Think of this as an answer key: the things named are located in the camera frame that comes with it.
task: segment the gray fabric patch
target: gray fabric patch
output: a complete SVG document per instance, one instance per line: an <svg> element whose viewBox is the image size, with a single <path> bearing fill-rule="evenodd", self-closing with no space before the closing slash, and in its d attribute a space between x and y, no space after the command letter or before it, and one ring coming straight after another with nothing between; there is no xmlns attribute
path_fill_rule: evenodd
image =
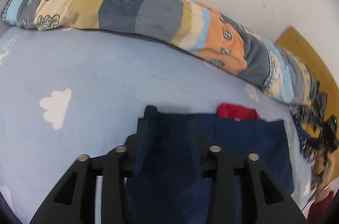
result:
<svg viewBox="0 0 339 224"><path fill-rule="evenodd" d="M17 27L33 29L35 14L41 0L23 0L17 14Z"/></svg>
<svg viewBox="0 0 339 224"><path fill-rule="evenodd" d="M314 102L314 99L316 98L316 94L317 94L317 80L315 79L315 77L312 75L312 73L310 72L310 76L311 76L311 89L310 89L310 100L312 101L312 103Z"/></svg>
<svg viewBox="0 0 339 224"><path fill-rule="evenodd" d="M135 24L135 33L169 42L181 26L181 0L144 0Z"/></svg>
<svg viewBox="0 0 339 224"><path fill-rule="evenodd" d="M262 89L271 88L272 84L273 84L273 62L272 62L271 54L270 54L268 48L266 47L266 45L265 45L265 48L267 50L268 59L270 61L270 72L269 72L267 78L265 79L264 83L262 84Z"/></svg>
<svg viewBox="0 0 339 224"><path fill-rule="evenodd" d="M302 104L305 97L305 82L304 76L297 65L297 63L291 59L289 54L285 52L284 49L276 46L279 50L281 57L284 59L285 64L289 67L289 73L291 74L292 79L292 88L293 88L293 99L290 102L291 104Z"/></svg>
<svg viewBox="0 0 339 224"><path fill-rule="evenodd" d="M244 59L247 62L247 68L238 73L238 77L248 81L251 84L261 87L270 74L270 58L267 49L261 41L245 32L241 25L221 15L221 22L230 24L240 35L244 42Z"/></svg>
<svg viewBox="0 0 339 224"><path fill-rule="evenodd" d="M136 19L144 0L104 0L99 8L99 28L138 33Z"/></svg>

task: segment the metal screw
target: metal screw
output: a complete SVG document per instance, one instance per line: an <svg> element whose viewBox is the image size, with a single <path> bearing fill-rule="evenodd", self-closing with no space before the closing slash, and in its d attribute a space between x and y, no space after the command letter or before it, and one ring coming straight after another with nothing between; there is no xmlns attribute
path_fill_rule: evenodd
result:
<svg viewBox="0 0 339 224"><path fill-rule="evenodd" d="M251 154L249 154L249 159L251 160L251 161L257 161L257 160L259 160L259 155L258 154L255 154L255 153L251 153Z"/></svg>
<svg viewBox="0 0 339 224"><path fill-rule="evenodd" d="M127 147L125 147L125 146L118 146L118 147L116 147L115 151L118 152L118 153L123 153L123 152L127 151Z"/></svg>
<svg viewBox="0 0 339 224"><path fill-rule="evenodd" d="M210 151L211 152L220 152L221 147L220 146L210 146Z"/></svg>
<svg viewBox="0 0 339 224"><path fill-rule="evenodd" d="M82 154L82 155L80 155L79 157L78 157L78 160L80 161L80 162L85 162L85 161L87 161L89 159L89 156L87 155L87 154Z"/></svg>

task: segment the navy blue cloth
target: navy blue cloth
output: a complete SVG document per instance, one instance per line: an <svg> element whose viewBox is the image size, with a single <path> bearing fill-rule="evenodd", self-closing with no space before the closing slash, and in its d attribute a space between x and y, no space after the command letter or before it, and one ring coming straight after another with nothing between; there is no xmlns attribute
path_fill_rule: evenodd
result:
<svg viewBox="0 0 339 224"><path fill-rule="evenodd" d="M150 130L137 153L138 174L127 179L125 186L134 224L206 223L211 179L200 178L189 120L195 121L199 134L229 155L259 154L286 193L294 190L283 121L238 122L214 114L162 114L153 106L145 109L144 119ZM236 176L232 181L235 223L241 223L240 182Z"/></svg>
<svg viewBox="0 0 339 224"><path fill-rule="evenodd" d="M307 144L307 140L311 139L311 135L309 135L305 130L301 127L301 122L299 119L297 119L295 116L292 115L294 124L296 126L298 137L299 137L299 148L300 148L300 154L304 151L304 149L308 148L309 145Z"/></svg>

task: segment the wooden headboard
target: wooden headboard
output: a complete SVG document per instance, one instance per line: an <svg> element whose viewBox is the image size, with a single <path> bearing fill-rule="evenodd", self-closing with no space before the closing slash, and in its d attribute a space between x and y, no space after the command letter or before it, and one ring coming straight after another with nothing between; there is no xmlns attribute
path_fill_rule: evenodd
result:
<svg viewBox="0 0 339 224"><path fill-rule="evenodd" d="M326 64L321 60L317 52L307 42L307 40L298 33L295 28L288 28L275 42L295 55L302 58L314 77L320 81L320 90L328 95L328 102L325 111L325 119L334 114L339 117L339 88ZM332 174L332 180L339 177L339 151L336 151L336 167Z"/></svg>

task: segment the white cloud pattern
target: white cloud pattern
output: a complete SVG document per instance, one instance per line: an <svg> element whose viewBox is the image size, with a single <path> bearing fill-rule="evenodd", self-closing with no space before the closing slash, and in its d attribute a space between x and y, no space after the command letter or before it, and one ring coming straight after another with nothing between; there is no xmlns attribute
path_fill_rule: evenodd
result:
<svg viewBox="0 0 339 224"><path fill-rule="evenodd" d="M216 66L212 65L211 63L208 63L207 61L204 61L204 63L207 65L208 68L211 68L213 70L216 70Z"/></svg>
<svg viewBox="0 0 339 224"><path fill-rule="evenodd" d="M256 100L257 102L259 102L259 98L258 98L258 95L257 95L257 91L255 89L254 86L250 85L250 84L246 84L246 87L245 87L245 92L247 92L250 96L251 99L254 99Z"/></svg>
<svg viewBox="0 0 339 224"><path fill-rule="evenodd" d="M71 96L72 90L67 88L64 92L54 91L50 97L42 98L39 102L40 106L47 110L43 113L44 119L53 123L55 130L62 128Z"/></svg>
<svg viewBox="0 0 339 224"><path fill-rule="evenodd" d="M4 43L3 49L4 53L0 54L0 65L2 65L2 60L10 53L11 48L15 48L21 40L27 35L27 32L14 36L12 39Z"/></svg>

